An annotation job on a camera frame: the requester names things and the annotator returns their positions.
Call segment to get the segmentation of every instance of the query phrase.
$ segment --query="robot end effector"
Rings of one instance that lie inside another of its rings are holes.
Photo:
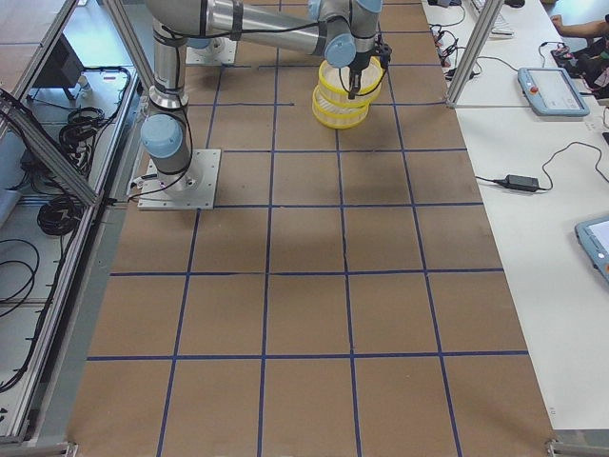
[[[335,68],[349,67],[349,98],[361,88],[372,56],[387,69],[391,48],[378,34],[383,0],[309,0],[311,22],[245,5],[241,0],[146,0],[155,19],[171,34],[226,36],[277,48],[323,55]]]

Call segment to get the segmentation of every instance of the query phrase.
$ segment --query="white mounting plate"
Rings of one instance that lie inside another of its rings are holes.
[[[192,48],[187,48],[187,67],[220,67],[222,65],[233,65],[237,56],[237,42],[225,40],[225,48],[216,54],[202,56]]]
[[[195,189],[189,189],[178,197],[174,197],[160,190],[151,195],[146,195],[138,200],[138,208],[142,210],[175,210],[175,209],[213,209],[216,196],[216,185],[218,183],[218,170],[220,169],[219,149],[195,149],[192,152],[192,161],[199,162],[204,170],[201,184]],[[147,174],[156,173],[156,167],[150,160]],[[145,181],[141,192],[150,192],[161,188],[156,179]]]

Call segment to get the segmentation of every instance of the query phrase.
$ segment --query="floor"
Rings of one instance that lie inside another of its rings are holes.
[[[302,15],[304,5],[270,8]],[[352,130],[319,59],[188,69],[216,208],[133,206],[69,439],[85,457],[544,456],[552,436],[420,2]]]

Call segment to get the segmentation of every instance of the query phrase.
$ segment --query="yellow bowl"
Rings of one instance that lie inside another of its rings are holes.
[[[331,129],[350,129],[363,122],[368,115],[368,105],[364,107],[339,107],[325,100],[320,93],[320,87],[313,90],[313,115]]]
[[[349,84],[349,68],[345,67],[339,72],[324,60],[319,69],[320,94],[327,101],[339,107],[363,107],[376,100],[381,93],[380,81],[382,78],[381,63],[379,59],[373,57],[370,59],[368,68],[362,72],[362,88],[359,93],[364,95],[349,100],[348,92],[343,89],[343,86],[346,88]]]

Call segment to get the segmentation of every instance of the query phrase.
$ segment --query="white desk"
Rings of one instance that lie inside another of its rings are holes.
[[[458,8],[423,4],[430,23],[461,17]],[[474,25],[468,5],[465,10],[465,21],[449,28],[463,45]],[[516,68],[539,67],[538,45],[560,41],[540,2],[527,0],[524,8],[503,7],[501,13],[516,36],[489,40],[482,55]],[[547,62],[554,66],[551,57]],[[600,168],[609,173],[602,108],[594,99],[586,97],[591,115],[583,121],[543,121],[524,108],[514,71],[500,62],[481,63],[484,73],[468,83],[457,109],[478,175],[537,176],[546,186],[541,164],[571,141],[601,148]],[[594,171],[597,158],[579,146],[561,154],[548,167],[555,188],[547,194],[480,185],[554,429],[609,428],[609,285],[592,269],[574,233],[576,223],[609,213],[609,186]]]

